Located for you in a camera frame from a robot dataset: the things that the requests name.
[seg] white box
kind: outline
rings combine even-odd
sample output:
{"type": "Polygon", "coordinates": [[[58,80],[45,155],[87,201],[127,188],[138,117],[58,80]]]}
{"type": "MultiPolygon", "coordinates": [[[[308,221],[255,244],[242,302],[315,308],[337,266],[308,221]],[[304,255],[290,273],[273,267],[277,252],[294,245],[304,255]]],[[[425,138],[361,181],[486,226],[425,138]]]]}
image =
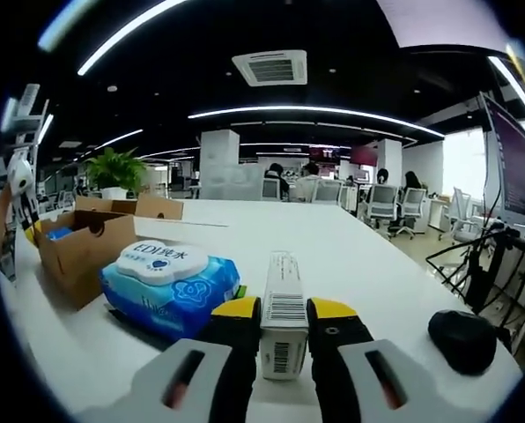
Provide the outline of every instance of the white box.
{"type": "Polygon", "coordinates": [[[307,312],[298,263],[285,251],[270,255],[261,330],[262,377],[296,379],[306,355],[307,312]]]}

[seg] ceiling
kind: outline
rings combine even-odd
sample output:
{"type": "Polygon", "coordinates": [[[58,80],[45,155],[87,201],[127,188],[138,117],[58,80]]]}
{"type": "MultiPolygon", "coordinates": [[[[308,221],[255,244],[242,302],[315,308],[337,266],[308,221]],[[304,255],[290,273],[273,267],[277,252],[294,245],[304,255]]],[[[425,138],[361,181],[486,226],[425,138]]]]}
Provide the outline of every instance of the ceiling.
{"type": "MultiPolygon", "coordinates": [[[[29,22],[16,34],[26,66],[18,67],[11,95],[19,97],[27,82],[41,83],[40,98],[51,100],[55,116],[41,144],[41,165],[54,158],[72,162],[90,146],[135,130],[143,131],[118,141],[115,148],[137,148],[145,155],[194,147],[202,131],[229,127],[240,133],[242,143],[362,145],[385,137],[376,130],[406,144],[423,144],[440,138],[355,115],[282,111],[188,116],[300,105],[418,122],[492,89],[496,80],[487,52],[399,49],[374,0],[188,0],[140,26],[84,76],[77,74],[98,46],[158,2],[98,1],[51,53],[36,46],[42,29],[58,13],[56,2],[41,1],[19,13],[29,22]],[[231,60],[282,49],[307,52],[307,85],[250,87],[231,60]],[[112,85],[114,92],[108,91],[112,85]],[[230,126],[245,122],[256,124],[230,126]],[[60,148],[63,141],[81,145],[60,148]]],[[[508,106],[516,117],[525,117],[517,101],[508,106]]],[[[477,114],[463,115],[430,128],[447,133],[474,126],[478,119],[477,114]]]]}

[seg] black mouse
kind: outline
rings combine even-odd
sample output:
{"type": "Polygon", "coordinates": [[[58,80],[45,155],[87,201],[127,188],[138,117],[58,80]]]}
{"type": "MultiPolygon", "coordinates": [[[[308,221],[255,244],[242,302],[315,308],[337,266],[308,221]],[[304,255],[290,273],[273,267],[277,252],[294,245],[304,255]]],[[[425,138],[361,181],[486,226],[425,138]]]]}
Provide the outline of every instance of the black mouse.
{"type": "Polygon", "coordinates": [[[478,315],[455,310],[434,314],[429,336],[461,375],[481,375],[493,362],[497,346],[495,328],[478,315]]]}

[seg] barcode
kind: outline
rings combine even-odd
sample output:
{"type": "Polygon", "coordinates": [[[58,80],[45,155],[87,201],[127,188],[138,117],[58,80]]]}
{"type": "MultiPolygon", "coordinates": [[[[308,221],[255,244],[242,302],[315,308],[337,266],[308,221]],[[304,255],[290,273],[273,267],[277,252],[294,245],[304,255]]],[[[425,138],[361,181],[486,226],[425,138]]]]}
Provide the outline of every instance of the barcode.
{"type": "Polygon", "coordinates": [[[270,320],[306,320],[304,297],[298,293],[273,293],[270,295],[270,320]]]}
{"type": "Polygon", "coordinates": [[[276,342],[274,344],[274,373],[286,373],[288,371],[288,352],[290,344],[287,342],[276,342]]]}

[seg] blue wet wipes pack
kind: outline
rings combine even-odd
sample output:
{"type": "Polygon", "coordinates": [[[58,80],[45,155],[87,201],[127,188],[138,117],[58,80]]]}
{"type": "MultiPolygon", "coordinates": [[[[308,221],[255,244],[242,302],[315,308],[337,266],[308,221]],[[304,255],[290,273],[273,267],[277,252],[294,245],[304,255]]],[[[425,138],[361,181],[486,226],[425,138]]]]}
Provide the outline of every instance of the blue wet wipes pack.
{"type": "Polygon", "coordinates": [[[60,227],[54,231],[49,231],[47,236],[50,240],[60,240],[68,234],[72,234],[72,231],[68,227],[60,227]]]}
{"type": "Polygon", "coordinates": [[[172,340],[193,338],[211,311],[232,299],[240,277],[232,260],[193,246],[139,241],[102,269],[102,291],[129,319],[172,340]]]}

